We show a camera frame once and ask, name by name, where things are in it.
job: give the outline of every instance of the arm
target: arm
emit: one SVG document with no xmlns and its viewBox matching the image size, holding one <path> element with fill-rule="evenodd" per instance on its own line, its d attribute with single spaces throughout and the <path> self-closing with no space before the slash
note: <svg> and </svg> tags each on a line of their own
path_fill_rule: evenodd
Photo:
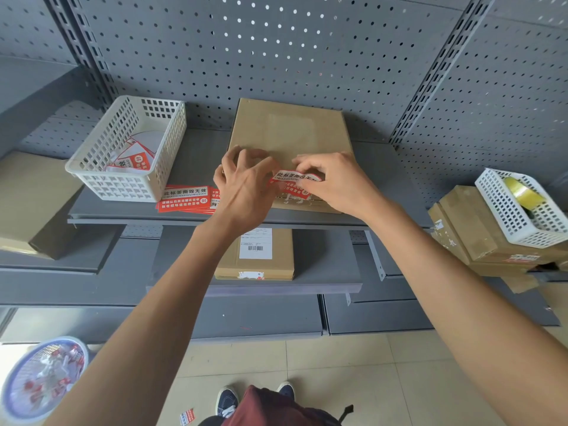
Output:
<svg viewBox="0 0 568 426">
<path fill-rule="evenodd" d="M 325 181 L 301 186 L 365 221 L 404 273 L 420 305 L 493 408 L 510 425 L 568 419 L 568 350 L 386 199 L 348 155 L 299 156 Z"/>
<path fill-rule="evenodd" d="M 265 218 L 279 185 L 265 176 L 278 170 L 266 151 L 231 149 L 215 172 L 221 202 L 171 268 L 124 320 L 81 379 L 44 423 L 155 425 L 187 350 L 215 272 L 232 241 Z"/>
</svg>

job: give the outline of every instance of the forearm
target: forearm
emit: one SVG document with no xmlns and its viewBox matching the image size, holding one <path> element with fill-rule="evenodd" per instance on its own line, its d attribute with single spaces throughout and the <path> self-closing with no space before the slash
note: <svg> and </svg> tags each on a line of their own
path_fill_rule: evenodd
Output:
<svg viewBox="0 0 568 426">
<path fill-rule="evenodd" d="M 213 217 L 97 354 L 46 421 L 155 425 L 209 282 L 233 236 Z"/>
<path fill-rule="evenodd" d="M 510 424 L 568 416 L 568 351 L 377 195 L 367 223 L 404 273 L 457 362 Z"/>
</svg>

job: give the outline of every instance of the hand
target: hand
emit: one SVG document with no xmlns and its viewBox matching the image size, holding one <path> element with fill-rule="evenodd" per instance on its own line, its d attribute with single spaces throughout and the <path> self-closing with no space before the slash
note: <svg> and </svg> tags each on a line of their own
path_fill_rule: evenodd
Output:
<svg viewBox="0 0 568 426">
<path fill-rule="evenodd" d="M 298 185 L 325 200 L 332 208 L 361 220 L 372 212 L 373 199 L 380 193 L 351 154 L 303 154 L 292 163 L 298 165 L 296 170 L 301 173 L 312 167 L 325 173 L 325 180 L 321 182 L 301 179 Z"/>
<path fill-rule="evenodd" d="M 259 158 L 263 160 L 255 164 L 254 160 Z M 280 165 L 263 149 L 234 146 L 227 151 L 221 163 L 213 176 L 221 197 L 215 217 L 227 219 L 236 237 L 264 221 L 276 194 L 285 184 L 267 184 L 270 177 L 280 170 Z"/>
</svg>

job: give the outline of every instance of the shoe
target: shoe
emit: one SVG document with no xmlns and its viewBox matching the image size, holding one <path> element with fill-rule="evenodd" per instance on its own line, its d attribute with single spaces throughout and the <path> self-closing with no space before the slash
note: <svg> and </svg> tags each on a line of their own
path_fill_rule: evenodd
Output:
<svg viewBox="0 0 568 426">
<path fill-rule="evenodd" d="M 292 399 L 292 401 L 296 401 L 294 387 L 292 387 L 292 384 L 288 381 L 284 381 L 282 384 L 280 384 L 280 386 L 278 386 L 277 392 L 281 395 L 289 397 L 290 399 Z"/>
<path fill-rule="evenodd" d="M 238 407 L 238 397 L 231 387 L 223 387 L 217 395 L 215 415 L 228 419 Z"/>
</svg>

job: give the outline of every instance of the black pants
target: black pants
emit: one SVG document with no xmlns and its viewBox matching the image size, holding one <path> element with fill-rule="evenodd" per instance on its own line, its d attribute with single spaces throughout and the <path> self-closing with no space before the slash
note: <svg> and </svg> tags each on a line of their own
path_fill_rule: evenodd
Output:
<svg viewBox="0 0 568 426">
<path fill-rule="evenodd" d="M 318 416 L 325 426 L 338 426 L 341 423 L 331 414 L 323 411 L 322 409 L 306 408 Z M 225 419 L 220 416 L 211 416 L 199 423 L 199 426 L 221 426 Z"/>
</svg>

